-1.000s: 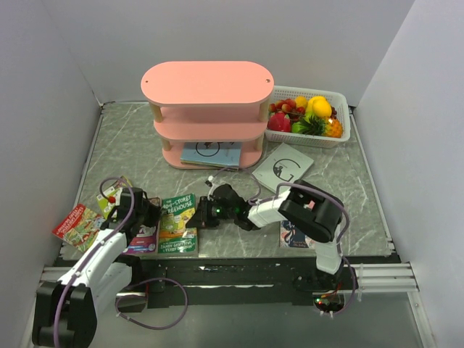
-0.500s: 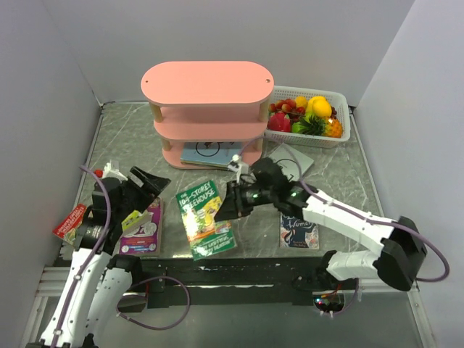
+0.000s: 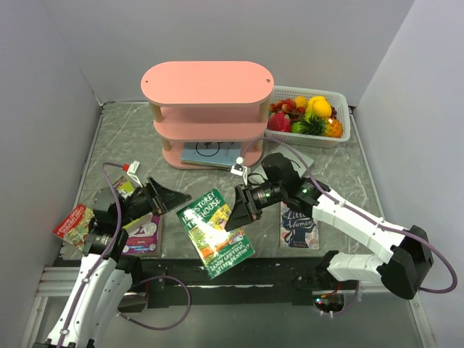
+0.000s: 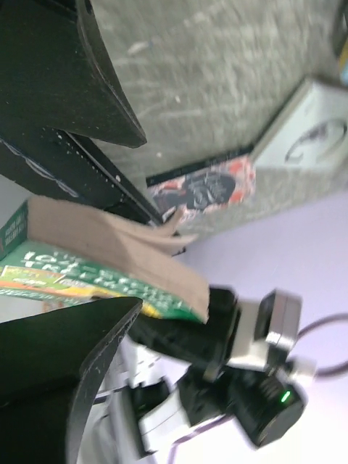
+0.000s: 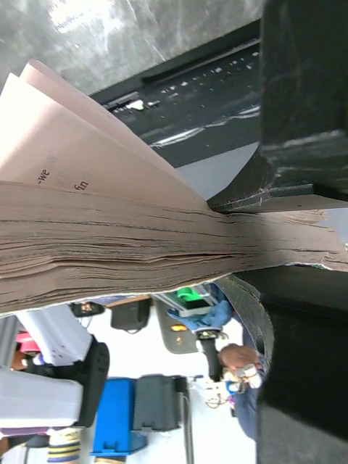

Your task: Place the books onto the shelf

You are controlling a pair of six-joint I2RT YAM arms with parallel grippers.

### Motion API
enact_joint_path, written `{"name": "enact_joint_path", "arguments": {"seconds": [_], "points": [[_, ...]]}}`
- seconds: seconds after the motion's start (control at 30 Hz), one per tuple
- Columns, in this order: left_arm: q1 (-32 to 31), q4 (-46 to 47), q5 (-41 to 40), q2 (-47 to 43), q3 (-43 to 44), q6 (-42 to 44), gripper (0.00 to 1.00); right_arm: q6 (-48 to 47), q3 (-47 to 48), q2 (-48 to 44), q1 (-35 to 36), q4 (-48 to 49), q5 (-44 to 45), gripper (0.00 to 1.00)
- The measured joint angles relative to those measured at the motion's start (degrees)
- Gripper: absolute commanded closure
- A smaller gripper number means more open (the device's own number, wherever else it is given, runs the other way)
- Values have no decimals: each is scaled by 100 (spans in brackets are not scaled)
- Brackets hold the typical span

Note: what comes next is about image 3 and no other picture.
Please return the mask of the light blue book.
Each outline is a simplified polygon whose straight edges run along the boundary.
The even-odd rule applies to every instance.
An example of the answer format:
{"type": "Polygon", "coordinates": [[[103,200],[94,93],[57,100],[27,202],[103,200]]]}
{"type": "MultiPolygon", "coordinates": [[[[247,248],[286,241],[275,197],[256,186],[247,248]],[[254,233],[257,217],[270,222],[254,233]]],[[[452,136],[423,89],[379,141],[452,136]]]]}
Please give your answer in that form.
{"type": "Polygon", "coordinates": [[[241,146],[239,142],[188,142],[183,145],[181,162],[209,162],[232,166],[240,155],[241,146]]]}

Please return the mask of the lime green paperback book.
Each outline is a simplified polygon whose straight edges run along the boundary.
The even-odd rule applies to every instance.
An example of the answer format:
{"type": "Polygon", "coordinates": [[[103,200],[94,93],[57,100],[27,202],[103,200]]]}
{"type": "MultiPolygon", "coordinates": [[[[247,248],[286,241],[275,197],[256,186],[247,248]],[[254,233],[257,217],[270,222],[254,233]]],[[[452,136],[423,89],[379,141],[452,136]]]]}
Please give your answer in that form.
{"type": "Polygon", "coordinates": [[[120,176],[112,185],[124,199],[135,191],[133,184],[125,175],[120,176]]]}

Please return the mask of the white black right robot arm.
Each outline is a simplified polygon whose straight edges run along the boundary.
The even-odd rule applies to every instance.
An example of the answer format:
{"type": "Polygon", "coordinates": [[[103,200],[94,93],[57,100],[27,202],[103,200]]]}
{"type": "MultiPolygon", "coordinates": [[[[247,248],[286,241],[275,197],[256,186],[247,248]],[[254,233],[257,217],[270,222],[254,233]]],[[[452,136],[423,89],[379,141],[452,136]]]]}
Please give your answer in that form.
{"type": "Polygon", "coordinates": [[[403,299],[412,299],[433,265],[427,234],[414,225],[408,230],[350,204],[326,184],[301,176],[281,153],[262,162],[266,180],[235,187],[235,203],[225,229],[249,225],[264,208],[284,203],[290,210],[330,225],[369,249],[368,254],[328,251],[316,267],[318,283],[332,289],[338,283],[380,283],[403,299]]]}

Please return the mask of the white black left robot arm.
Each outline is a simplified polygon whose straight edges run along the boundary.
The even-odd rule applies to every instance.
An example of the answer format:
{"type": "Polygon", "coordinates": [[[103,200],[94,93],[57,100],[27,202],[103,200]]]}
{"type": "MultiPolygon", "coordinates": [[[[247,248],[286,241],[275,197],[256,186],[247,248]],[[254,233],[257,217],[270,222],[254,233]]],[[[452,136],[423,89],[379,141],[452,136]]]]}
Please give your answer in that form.
{"type": "Polygon", "coordinates": [[[34,347],[95,347],[125,293],[144,282],[141,259],[123,253],[125,226],[147,214],[165,215],[189,200],[191,195],[153,178],[128,197],[113,186],[99,190],[71,294],[45,342],[34,347]]]}

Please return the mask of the green Treehouse book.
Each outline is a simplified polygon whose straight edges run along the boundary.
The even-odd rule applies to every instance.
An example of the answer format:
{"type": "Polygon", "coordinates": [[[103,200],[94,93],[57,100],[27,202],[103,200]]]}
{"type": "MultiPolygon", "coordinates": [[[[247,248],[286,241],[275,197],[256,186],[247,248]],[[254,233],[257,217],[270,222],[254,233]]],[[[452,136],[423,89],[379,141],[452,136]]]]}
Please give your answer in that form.
{"type": "Polygon", "coordinates": [[[230,215],[231,209],[217,188],[177,211],[211,279],[254,254],[254,248],[242,228],[225,229],[230,215]]]}

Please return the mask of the Wuthering Heights dark blue book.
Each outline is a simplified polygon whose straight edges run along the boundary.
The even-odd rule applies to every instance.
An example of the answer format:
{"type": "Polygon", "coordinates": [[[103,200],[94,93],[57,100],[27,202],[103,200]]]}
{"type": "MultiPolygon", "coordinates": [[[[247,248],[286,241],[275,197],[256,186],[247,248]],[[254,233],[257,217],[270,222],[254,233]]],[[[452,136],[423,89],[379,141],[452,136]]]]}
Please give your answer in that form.
{"type": "Polygon", "coordinates": [[[224,165],[220,163],[209,163],[209,162],[181,162],[182,166],[189,169],[215,169],[215,170],[230,170],[231,164],[224,165]]]}

